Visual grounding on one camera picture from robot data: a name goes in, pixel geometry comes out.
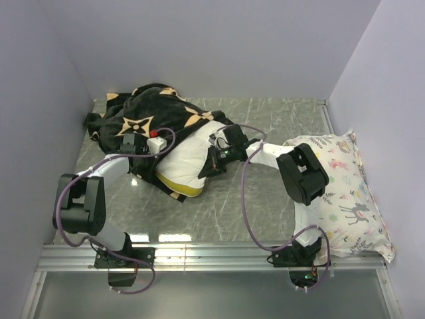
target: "deer print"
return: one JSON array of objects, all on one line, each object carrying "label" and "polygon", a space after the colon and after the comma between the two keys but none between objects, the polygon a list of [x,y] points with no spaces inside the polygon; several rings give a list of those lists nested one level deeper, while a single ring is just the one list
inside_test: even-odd
[{"label": "deer print", "polygon": [[345,218],[356,218],[356,221],[354,223],[349,223],[348,225],[357,224],[359,221],[369,222],[369,220],[362,213],[363,211],[369,211],[365,204],[356,203],[356,206],[353,208],[348,208],[344,206],[339,206],[339,208],[341,208],[341,211],[354,214],[354,216],[345,216]]},{"label": "deer print", "polygon": [[331,166],[333,169],[336,169],[337,167],[341,167],[348,171],[348,166],[346,163],[343,163],[342,161],[339,161],[338,159],[332,159],[332,161],[329,162],[329,166]]}]

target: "floral pillowcase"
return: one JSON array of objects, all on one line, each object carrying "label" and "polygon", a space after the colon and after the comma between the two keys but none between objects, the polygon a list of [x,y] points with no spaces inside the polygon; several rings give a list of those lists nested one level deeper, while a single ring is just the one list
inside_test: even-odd
[{"label": "floral pillowcase", "polygon": [[[301,143],[310,145],[329,176],[319,211],[331,254],[346,257],[377,251],[390,262],[394,246],[367,184],[354,132],[344,136],[298,136],[284,146]],[[322,248],[319,261],[325,263],[324,241]]]}]

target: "white pillow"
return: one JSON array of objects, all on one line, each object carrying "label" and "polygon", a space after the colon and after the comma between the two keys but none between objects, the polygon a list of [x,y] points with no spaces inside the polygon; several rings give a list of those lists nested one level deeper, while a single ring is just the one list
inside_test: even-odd
[{"label": "white pillow", "polygon": [[[366,182],[354,132],[344,136],[298,136],[284,146],[301,143],[310,145],[329,176],[319,208],[319,225],[329,237],[331,254],[346,257],[377,251],[390,262],[394,246]],[[319,261],[325,263],[326,245],[322,243]]]},{"label": "white pillow", "polygon": [[171,190],[194,197],[201,193],[205,177],[198,178],[207,160],[209,136],[224,124],[210,121],[185,138],[156,167],[157,177]]}]

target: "black blanket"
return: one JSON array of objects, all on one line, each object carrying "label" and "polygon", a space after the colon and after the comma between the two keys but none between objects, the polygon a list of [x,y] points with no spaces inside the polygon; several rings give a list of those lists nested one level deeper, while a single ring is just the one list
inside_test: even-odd
[{"label": "black blanket", "polygon": [[[99,143],[105,154],[120,150],[124,134],[135,133],[138,136],[137,154],[146,154],[146,141],[153,137],[158,128],[171,128],[176,133],[175,146],[187,136],[211,120],[229,125],[232,122],[221,111],[201,110],[181,98],[174,88],[164,84],[141,86],[133,93],[115,94],[107,101],[106,113],[87,115],[85,125],[92,140]],[[168,144],[171,135],[160,132]],[[156,177],[155,168],[165,157],[130,159],[130,171],[147,182],[157,186],[173,198],[183,201],[185,196],[176,194]]]}]

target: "fabric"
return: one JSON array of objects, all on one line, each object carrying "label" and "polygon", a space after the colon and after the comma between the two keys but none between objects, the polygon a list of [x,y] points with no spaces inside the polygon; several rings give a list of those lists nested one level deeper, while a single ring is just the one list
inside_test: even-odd
[{"label": "fabric", "polygon": [[[137,134],[140,145],[136,153],[147,154],[146,141],[152,131],[171,128],[176,133],[174,150],[185,138],[212,120],[225,125],[232,124],[223,112],[201,110],[181,98],[174,88],[155,83],[136,88],[132,93],[108,94],[106,113],[89,113],[85,125],[90,138],[99,143],[105,154],[116,153],[126,133]],[[172,140],[168,132],[160,132],[159,136],[168,143]],[[169,189],[156,176],[156,167],[166,155],[130,159],[130,171],[173,198],[183,201],[184,195]]]},{"label": "fabric", "polygon": [[[346,257],[377,251],[390,262],[395,249],[367,184],[355,133],[298,136],[284,146],[300,143],[310,145],[329,176],[329,185],[321,198],[319,225],[327,233],[331,254]],[[323,240],[319,262],[326,262],[325,254]]]},{"label": "fabric", "polygon": [[193,132],[158,164],[157,177],[177,193],[188,197],[198,196],[206,179],[198,178],[198,175],[211,146],[209,136],[223,126],[223,123],[210,121]]}]

